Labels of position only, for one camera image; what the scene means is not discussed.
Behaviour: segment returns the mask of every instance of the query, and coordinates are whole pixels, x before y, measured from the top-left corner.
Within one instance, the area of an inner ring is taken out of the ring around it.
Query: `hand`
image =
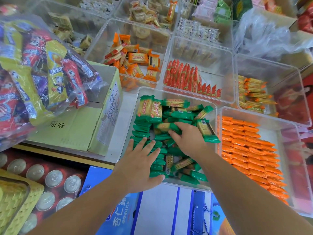
[[[201,155],[201,152],[208,150],[202,134],[197,127],[191,124],[176,122],[175,125],[182,130],[182,135],[178,135],[172,130],[168,133],[184,154],[197,161],[197,157]]]
[[[127,193],[151,189],[165,179],[165,175],[149,177],[150,167],[159,155],[160,149],[156,149],[148,156],[156,142],[153,140],[145,146],[146,141],[147,138],[143,138],[133,150],[134,140],[131,139],[124,156],[116,163],[112,172],[112,176],[117,178],[118,183],[125,183]]]

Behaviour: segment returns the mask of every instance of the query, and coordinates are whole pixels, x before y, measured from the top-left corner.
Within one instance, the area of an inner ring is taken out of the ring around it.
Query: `plastic wrap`
[[[107,85],[35,15],[0,16],[0,150]]]
[[[243,14],[234,35],[237,53],[276,62],[283,54],[301,52],[310,47],[313,47],[313,39],[299,41],[296,32],[290,32],[287,27],[277,27],[255,8]]]

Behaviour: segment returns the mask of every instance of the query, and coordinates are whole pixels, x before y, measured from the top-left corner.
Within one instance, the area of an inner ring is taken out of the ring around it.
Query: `can lid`
[[[40,164],[31,166],[26,172],[26,178],[38,181],[45,173],[45,168]]]
[[[30,230],[34,229],[37,225],[37,216],[36,214],[31,213],[24,225],[22,226],[20,232],[21,233],[28,233]]]
[[[53,170],[53,171],[50,171],[48,175],[46,176],[45,184],[46,186],[50,188],[55,187],[61,183],[62,179],[63,179],[62,172],[59,170]]]
[[[80,178],[76,175],[73,175],[66,179],[64,183],[64,189],[67,193],[74,193],[78,191],[80,184]]]
[[[0,167],[3,167],[7,163],[7,155],[0,153]]]
[[[25,168],[26,168],[25,160],[19,158],[10,162],[9,166],[7,167],[7,171],[18,175],[21,174],[23,170],[25,170]]]
[[[44,192],[36,204],[36,209],[39,211],[46,211],[53,206],[54,202],[55,195],[50,191]]]
[[[65,197],[60,200],[60,202],[57,204],[56,211],[62,209],[64,206],[68,205],[70,202],[72,202],[74,199],[70,197]]]

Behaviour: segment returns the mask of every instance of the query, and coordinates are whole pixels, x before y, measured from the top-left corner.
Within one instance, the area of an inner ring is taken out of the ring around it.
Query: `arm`
[[[202,167],[236,235],[313,234],[309,222],[289,206],[210,152],[197,127],[181,122],[175,124],[182,135],[170,131],[171,137],[184,154]]]
[[[133,150],[131,139],[125,155],[107,179],[45,219],[29,235],[95,234],[124,196],[161,184],[164,175],[149,178],[150,167],[160,149],[148,156],[155,141],[143,148],[146,141],[147,138],[143,138]]]

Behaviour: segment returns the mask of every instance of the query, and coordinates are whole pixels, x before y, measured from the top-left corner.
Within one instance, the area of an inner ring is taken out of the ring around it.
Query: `person's right hand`
[[[178,135],[172,130],[168,133],[184,154],[197,161],[197,156],[201,155],[201,152],[208,150],[209,148],[199,129],[191,124],[183,122],[176,122],[175,125],[182,130],[182,135]]]

